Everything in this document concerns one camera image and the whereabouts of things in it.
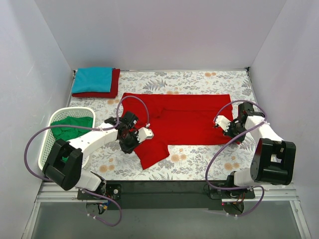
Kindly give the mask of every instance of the blue cloth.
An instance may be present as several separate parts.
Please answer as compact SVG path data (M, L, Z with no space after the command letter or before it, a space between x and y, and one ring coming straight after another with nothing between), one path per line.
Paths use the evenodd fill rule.
M72 87L73 93L110 92L112 82L111 67L79 68Z

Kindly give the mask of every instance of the plastic basket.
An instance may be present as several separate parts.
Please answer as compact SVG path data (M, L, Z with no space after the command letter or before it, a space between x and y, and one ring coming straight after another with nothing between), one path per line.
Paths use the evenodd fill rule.
M48 126L50 126L52 122L63 120L68 116L76 117L76 118L92 117L93 118L92 127L94 127L95 125L95 113L92 109L88 107L66 107L66 108L59 109L51 116ZM55 142L55 138L53 136L52 131L47 130L45 132L44 140L41 146L41 151L40 151L40 155L38 159L38 165L41 170L43 169L43 166L49 156L49 153L51 151L51 148L54 142ZM86 159L83 159L82 168L87 168L89 166L89 160L90 160L90 156L88 156Z

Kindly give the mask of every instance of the gray wall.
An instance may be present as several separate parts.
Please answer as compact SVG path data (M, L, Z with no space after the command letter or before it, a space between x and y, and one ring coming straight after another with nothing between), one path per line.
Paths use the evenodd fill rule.
M72 69L251 66L286 0L35 0Z
M33 0L0 7L0 238L21 238L41 181L27 172L27 140L65 106L72 72ZM42 137L28 154L32 168Z
M319 238L319 1L288 0L258 53L251 78L274 130L297 145L294 182Z

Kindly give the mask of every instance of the dark red towel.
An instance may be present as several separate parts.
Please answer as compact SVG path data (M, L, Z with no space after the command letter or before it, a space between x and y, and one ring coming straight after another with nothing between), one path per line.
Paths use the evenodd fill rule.
M150 129L154 138L144 141L134 151L146 169L169 156L168 145L216 145L224 144L230 138L221 128L214 128L213 119L217 112L230 102L229 95L139 95L150 112ZM146 111L138 100L127 98L123 101L124 112L131 111L139 121L136 128L145 126ZM233 120L232 106L222 114Z
M96 98L115 98L118 95L119 91L119 77L120 69L114 69L112 71L112 82L111 82L111 91L110 92L82 92L74 93L73 97L96 97Z

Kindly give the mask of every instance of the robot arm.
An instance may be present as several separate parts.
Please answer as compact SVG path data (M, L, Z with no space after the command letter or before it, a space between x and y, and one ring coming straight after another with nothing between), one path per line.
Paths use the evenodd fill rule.
M104 179L99 175L82 170L82 160L103 145L119 140L124 153L132 151L144 140L153 138L153 132L145 127L134 128L138 118L127 112L120 118L119 125L110 130L91 131L68 142L58 139L55 141L42 172L64 190L73 187L89 191L100 191ZM109 118L98 128L110 128L116 124L116 118Z
M238 106L238 118L229 121L218 116L216 125L223 129L224 135L231 138L251 129L265 120L265 115L255 112L251 103ZM293 142L284 141L265 123L250 132L257 148L249 169L233 172L234 186L255 186L259 184L290 184L293 176L296 146ZM237 139L242 142L245 135ZM277 162L271 161L276 156Z

